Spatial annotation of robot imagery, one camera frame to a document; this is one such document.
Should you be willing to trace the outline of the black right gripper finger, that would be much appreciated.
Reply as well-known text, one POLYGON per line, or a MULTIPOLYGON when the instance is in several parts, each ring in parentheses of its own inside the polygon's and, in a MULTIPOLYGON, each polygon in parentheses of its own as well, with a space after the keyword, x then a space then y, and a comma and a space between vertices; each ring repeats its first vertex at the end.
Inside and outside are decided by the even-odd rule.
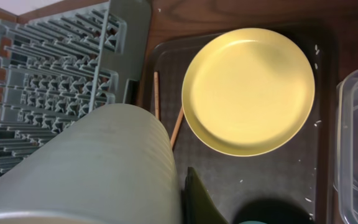
POLYGON ((184 213, 188 224, 228 224, 214 205, 208 191, 193 167, 188 167, 185 179, 184 213))

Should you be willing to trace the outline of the light blue bowl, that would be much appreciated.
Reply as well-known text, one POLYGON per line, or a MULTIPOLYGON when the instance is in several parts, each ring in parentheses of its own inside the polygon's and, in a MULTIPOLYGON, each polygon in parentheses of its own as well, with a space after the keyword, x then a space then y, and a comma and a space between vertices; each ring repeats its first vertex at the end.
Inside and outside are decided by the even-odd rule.
POLYGON ((266 223, 260 222, 260 221, 245 221, 245 222, 241 222, 239 224, 266 224, 266 223))

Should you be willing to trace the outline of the pale green plastic cup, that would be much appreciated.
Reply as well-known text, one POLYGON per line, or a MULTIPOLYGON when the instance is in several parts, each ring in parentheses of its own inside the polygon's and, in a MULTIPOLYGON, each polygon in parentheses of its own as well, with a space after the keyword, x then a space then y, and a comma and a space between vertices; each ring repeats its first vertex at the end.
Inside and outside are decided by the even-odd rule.
POLYGON ((102 106, 0 178, 0 223, 181 223, 169 136, 150 112, 102 106))

